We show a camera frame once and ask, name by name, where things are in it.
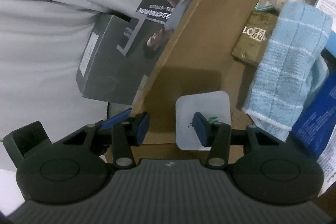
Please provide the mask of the white wet wipe packet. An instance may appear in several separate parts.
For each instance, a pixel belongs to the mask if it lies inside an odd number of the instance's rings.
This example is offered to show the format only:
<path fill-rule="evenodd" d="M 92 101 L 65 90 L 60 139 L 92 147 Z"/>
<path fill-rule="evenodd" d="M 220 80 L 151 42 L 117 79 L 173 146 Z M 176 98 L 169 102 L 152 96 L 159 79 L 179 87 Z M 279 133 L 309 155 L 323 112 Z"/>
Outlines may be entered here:
<path fill-rule="evenodd" d="M 230 98 L 226 92 L 181 96 L 175 104 L 176 143 L 186 151 L 208 151 L 219 124 L 231 124 Z"/>

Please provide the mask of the light blue checked towel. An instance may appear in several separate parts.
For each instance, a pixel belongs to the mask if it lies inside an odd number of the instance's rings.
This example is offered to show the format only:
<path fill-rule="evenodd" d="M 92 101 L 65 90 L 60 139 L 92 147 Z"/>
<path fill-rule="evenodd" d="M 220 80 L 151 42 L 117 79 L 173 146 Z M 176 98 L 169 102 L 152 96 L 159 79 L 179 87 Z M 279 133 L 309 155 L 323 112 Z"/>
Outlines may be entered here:
<path fill-rule="evenodd" d="M 321 52 L 332 24 L 305 2 L 285 3 L 242 107 L 258 128 L 287 139 L 329 74 Z"/>

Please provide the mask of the cardboard box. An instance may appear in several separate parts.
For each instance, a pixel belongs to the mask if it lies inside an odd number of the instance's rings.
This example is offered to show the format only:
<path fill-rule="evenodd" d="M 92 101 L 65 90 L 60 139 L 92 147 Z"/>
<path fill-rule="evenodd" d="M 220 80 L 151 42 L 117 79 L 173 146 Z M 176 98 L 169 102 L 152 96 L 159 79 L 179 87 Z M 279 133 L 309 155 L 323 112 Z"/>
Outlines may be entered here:
<path fill-rule="evenodd" d="M 231 123 L 245 129 L 252 121 L 241 110 L 255 69 L 231 54 L 259 0 L 193 0 L 153 69 L 133 114 L 150 114 L 136 160 L 200 159 L 206 151 L 182 151 L 175 144 L 175 102 L 185 95 L 222 90 L 229 95 Z"/>

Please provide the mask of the dark printed product box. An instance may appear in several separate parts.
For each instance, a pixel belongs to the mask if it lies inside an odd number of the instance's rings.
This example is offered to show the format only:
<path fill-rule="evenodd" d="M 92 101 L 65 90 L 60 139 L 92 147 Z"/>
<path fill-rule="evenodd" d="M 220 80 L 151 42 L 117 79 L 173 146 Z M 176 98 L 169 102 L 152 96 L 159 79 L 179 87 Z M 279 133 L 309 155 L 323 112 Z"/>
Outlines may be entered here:
<path fill-rule="evenodd" d="M 134 17 L 101 15 L 76 81 L 84 98 L 131 105 L 193 0 L 142 0 Z"/>

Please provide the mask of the brown paper package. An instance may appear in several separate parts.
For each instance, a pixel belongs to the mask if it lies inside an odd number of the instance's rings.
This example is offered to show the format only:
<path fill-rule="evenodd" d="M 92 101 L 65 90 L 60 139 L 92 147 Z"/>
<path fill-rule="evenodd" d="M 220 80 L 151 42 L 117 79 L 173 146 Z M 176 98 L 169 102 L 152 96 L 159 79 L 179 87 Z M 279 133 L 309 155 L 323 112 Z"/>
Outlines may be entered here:
<path fill-rule="evenodd" d="M 278 12 L 253 10 L 232 48 L 231 55 L 241 62 L 255 67 L 264 56 L 269 38 L 272 36 Z"/>

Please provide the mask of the blue boxed pack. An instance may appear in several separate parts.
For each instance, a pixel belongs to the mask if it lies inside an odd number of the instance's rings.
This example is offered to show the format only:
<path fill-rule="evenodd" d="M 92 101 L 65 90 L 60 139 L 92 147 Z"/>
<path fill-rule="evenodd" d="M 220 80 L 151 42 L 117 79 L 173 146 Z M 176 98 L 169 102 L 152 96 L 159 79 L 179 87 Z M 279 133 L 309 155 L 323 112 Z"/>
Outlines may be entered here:
<path fill-rule="evenodd" d="M 331 32 L 322 55 L 331 72 L 291 132 L 294 143 L 313 159 L 321 156 L 335 126 L 335 32 Z"/>

